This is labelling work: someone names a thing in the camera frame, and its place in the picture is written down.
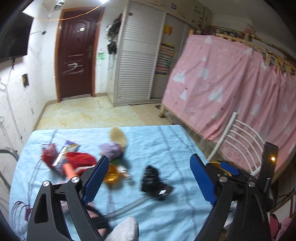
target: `black tv screen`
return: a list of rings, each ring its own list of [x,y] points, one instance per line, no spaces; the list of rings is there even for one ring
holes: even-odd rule
[[[20,13],[0,43],[0,62],[27,55],[33,18]]]

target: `blue bed sheet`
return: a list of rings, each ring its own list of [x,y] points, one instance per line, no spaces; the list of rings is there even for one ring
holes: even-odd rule
[[[173,186],[174,191],[165,201],[150,199],[110,223],[114,228],[126,217],[135,217],[139,223],[141,241],[189,240],[193,241],[201,230],[211,205],[205,201],[190,170],[189,159],[197,153],[206,163],[203,153],[194,144],[181,126],[122,127],[128,145],[124,153],[129,174],[135,184],[123,182],[120,189],[109,190],[103,183],[94,200],[102,214],[108,214],[143,196],[141,179],[147,165],[159,169],[160,178]],[[9,200],[10,225],[21,240],[26,240],[26,209],[32,208],[43,181],[53,184],[65,181],[51,171],[41,160],[41,145],[53,142],[58,150],[67,139],[80,144],[79,152],[96,157],[99,145],[110,142],[110,128],[68,129],[34,131],[17,163]],[[65,214],[66,223],[73,240],[80,240],[70,214]]]

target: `brown wooden door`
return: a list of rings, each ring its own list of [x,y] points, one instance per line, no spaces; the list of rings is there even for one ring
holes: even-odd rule
[[[71,18],[89,10],[64,12]],[[81,17],[62,21],[58,46],[58,82],[60,98],[92,94],[93,51],[101,9]]]

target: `door frame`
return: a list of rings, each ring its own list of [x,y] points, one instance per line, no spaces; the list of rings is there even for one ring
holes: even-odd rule
[[[75,11],[75,10],[92,10],[93,7],[75,7],[75,8],[66,8],[63,9],[61,12],[60,18],[64,17],[65,12],[69,11]],[[91,72],[91,95],[92,97],[96,97],[95,88],[96,88],[96,51],[98,47],[98,41],[99,41],[99,33],[100,33],[100,27],[101,27],[101,21],[102,17],[105,12],[104,7],[100,7],[101,14],[99,15],[99,19],[96,25],[96,33],[95,33],[95,39],[94,39],[94,48],[93,48],[93,64],[92,64],[92,72]],[[59,41],[61,37],[61,30],[62,30],[62,21],[59,20],[58,28],[57,28],[57,35],[56,35],[56,44],[55,44],[55,50],[54,50],[54,73],[55,73],[55,87],[56,87],[56,93],[57,93],[57,102],[61,102],[61,94],[59,89],[59,71],[58,71],[58,51],[59,51]]]

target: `security camera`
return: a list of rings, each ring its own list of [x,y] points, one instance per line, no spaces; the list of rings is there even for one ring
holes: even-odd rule
[[[59,10],[64,3],[65,3],[65,0],[56,0],[54,10]]]

